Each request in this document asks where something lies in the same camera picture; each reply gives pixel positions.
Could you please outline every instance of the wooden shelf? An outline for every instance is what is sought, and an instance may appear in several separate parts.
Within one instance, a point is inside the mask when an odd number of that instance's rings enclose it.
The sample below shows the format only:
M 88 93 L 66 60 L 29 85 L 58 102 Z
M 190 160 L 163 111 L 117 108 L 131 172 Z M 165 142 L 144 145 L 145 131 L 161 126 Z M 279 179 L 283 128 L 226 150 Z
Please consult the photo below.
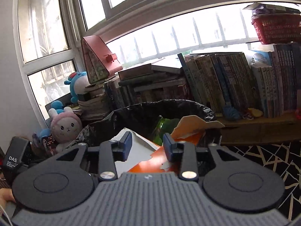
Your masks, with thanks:
M 218 118 L 225 127 L 221 129 L 222 145 L 258 145 L 301 140 L 301 120 L 294 113 L 277 118 L 227 121 Z
M 240 127 L 242 125 L 250 124 L 293 124 L 298 120 L 295 113 L 283 114 L 276 118 L 259 117 L 254 120 L 238 120 L 238 121 L 227 121 L 225 118 L 217 118 L 218 121 L 223 123 L 226 127 Z

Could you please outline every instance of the finger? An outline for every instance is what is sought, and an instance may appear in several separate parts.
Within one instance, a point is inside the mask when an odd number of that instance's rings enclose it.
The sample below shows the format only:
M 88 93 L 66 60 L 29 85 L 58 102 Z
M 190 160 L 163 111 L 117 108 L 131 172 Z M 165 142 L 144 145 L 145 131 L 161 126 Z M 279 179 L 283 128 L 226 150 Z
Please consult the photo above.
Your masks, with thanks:
M 0 189 L 0 195 L 2 195 L 2 198 L 5 201 L 16 202 L 11 189 L 5 189 L 5 188 Z

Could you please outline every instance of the device label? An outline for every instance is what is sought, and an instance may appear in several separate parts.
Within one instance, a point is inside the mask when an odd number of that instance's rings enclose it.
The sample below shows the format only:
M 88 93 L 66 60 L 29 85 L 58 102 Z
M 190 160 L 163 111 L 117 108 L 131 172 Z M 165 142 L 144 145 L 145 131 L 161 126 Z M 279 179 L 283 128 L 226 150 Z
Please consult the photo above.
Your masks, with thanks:
M 9 157 L 9 160 L 13 161 L 13 162 L 17 162 L 17 158 L 13 158 L 13 157 Z
M 14 168 L 14 167 L 16 167 L 18 165 L 18 163 L 17 163 L 17 158 L 13 158 L 13 157 L 9 157 L 8 158 L 8 161 L 7 161 L 7 163 L 6 163 L 6 166 L 7 167 L 10 167 L 10 168 Z

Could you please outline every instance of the yellow object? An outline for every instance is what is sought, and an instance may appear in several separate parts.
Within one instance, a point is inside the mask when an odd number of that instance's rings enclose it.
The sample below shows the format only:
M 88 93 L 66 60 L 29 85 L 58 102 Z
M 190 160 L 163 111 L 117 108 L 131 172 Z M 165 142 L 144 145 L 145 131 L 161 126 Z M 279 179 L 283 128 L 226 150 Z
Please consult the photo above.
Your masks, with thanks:
M 263 112 L 258 110 L 258 109 L 254 109 L 254 108 L 248 108 L 249 112 L 251 113 L 252 116 L 254 117 L 261 117 L 263 116 Z

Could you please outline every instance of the black garbage bag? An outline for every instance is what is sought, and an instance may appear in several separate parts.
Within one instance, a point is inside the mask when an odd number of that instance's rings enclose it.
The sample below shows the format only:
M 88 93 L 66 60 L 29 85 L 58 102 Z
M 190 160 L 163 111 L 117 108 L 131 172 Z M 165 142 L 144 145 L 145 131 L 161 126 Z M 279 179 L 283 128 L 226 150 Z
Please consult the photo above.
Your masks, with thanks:
M 89 147 L 98 146 L 125 127 L 148 138 L 157 125 L 159 115 L 167 119 L 197 115 L 207 122 L 216 120 L 210 108 L 194 101 L 173 99 L 146 102 L 115 110 L 103 120 L 87 125 L 69 146 L 77 143 L 87 143 Z

